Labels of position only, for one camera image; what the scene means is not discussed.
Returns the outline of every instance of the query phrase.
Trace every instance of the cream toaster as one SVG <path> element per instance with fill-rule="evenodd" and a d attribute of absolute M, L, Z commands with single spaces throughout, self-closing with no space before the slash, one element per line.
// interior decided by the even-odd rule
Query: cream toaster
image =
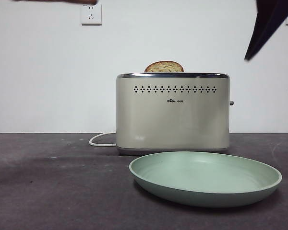
<path fill-rule="evenodd" d="M 228 149 L 228 75 L 128 73 L 116 86 L 121 154 Z"/>

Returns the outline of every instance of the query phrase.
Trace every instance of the metal trim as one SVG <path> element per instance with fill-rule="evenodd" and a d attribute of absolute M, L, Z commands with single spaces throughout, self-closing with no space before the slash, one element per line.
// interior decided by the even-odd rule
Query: metal trim
<path fill-rule="evenodd" d="M 124 73 L 117 79 L 124 78 L 225 78 L 229 75 L 224 73 Z"/>

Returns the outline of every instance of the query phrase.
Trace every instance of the table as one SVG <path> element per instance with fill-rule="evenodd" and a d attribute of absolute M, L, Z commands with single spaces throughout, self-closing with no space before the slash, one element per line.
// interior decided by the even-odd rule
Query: table
<path fill-rule="evenodd" d="M 261 202 L 221 209 L 151 195 L 129 172 L 136 157 L 89 146 L 93 135 L 0 134 L 0 230 L 288 230 L 288 134 L 230 135 L 227 154 L 267 163 L 283 181 Z"/>

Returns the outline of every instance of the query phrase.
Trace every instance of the toast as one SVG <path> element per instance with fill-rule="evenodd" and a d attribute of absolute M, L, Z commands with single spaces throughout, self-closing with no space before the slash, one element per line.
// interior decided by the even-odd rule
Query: toast
<path fill-rule="evenodd" d="M 145 72 L 183 72 L 183 67 L 175 61 L 158 61 L 147 66 Z"/>

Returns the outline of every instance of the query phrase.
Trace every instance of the power cord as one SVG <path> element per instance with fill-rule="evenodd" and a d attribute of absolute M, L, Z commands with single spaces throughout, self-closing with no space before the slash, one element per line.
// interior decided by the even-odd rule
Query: power cord
<path fill-rule="evenodd" d="M 98 134 L 97 136 L 92 137 L 92 138 L 89 140 L 88 143 L 89 143 L 91 146 L 116 146 L 116 143 L 97 144 L 97 143 L 94 143 L 94 142 L 93 142 L 93 140 L 95 140 L 96 138 L 101 137 L 101 136 L 104 136 L 104 135 L 108 135 L 108 134 L 115 134 L 115 132 Z"/>

